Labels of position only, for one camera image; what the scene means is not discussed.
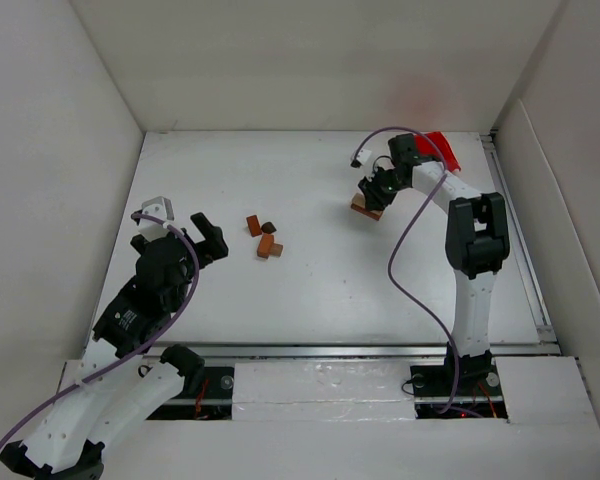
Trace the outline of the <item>light long wood block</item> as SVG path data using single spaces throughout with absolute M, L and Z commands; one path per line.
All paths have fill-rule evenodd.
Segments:
M 355 195 L 352 198 L 351 204 L 360 208 L 365 208 L 365 199 L 363 196 Z

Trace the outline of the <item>reddish long wood block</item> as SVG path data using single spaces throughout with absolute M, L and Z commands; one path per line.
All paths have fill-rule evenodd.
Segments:
M 356 204 L 351 204 L 350 208 L 368 218 L 371 218 L 375 221 L 379 221 L 383 215 L 383 211 L 372 211 L 372 210 L 367 210 L 359 205 Z

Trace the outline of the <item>orange arch wood block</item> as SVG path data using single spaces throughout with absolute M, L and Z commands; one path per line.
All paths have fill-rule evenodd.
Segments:
M 256 250 L 256 255 L 262 259 L 268 259 L 274 244 L 274 235 L 263 233 Z

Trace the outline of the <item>tan cube wood block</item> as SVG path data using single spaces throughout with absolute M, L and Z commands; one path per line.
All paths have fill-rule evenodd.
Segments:
M 271 247 L 270 254 L 274 257 L 280 257 L 283 252 L 283 246 L 281 244 L 274 243 Z

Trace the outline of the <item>red plastic bin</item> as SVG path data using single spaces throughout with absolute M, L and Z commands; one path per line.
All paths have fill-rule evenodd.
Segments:
M 415 142 L 418 151 L 423 156 L 443 157 L 450 172 L 461 171 L 459 162 L 442 132 L 432 131 L 424 133 L 422 136 L 416 135 Z

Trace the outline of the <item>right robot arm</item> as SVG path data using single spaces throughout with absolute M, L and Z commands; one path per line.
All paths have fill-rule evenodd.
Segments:
M 491 295 L 510 254 L 506 202 L 501 194 L 483 193 L 453 174 L 451 156 L 429 135 L 406 127 L 393 131 L 386 165 L 371 159 L 362 147 L 355 150 L 351 165 L 365 174 L 351 206 L 378 219 L 398 193 L 414 189 L 446 214 L 444 247 L 455 275 L 455 314 L 452 327 L 444 330 L 444 364 L 424 380 L 455 392 L 486 377 L 491 367 Z

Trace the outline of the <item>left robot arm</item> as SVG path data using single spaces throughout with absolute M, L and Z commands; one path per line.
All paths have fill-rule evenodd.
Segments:
M 202 239 L 193 241 L 167 214 L 143 208 L 132 215 L 138 233 L 131 240 L 139 257 L 134 275 L 96 321 L 73 384 L 45 400 L 15 426 L 46 411 L 25 439 L 11 433 L 0 441 L 0 462 L 29 479 L 97 479 L 111 449 L 167 400 L 195 394 L 204 385 L 202 357 L 184 345 L 161 354 L 121 400 L 124 380 L 143 355 L 184 313 L 200 272 L 229 254 L 220 227 L 203 213 L 190 220 Z

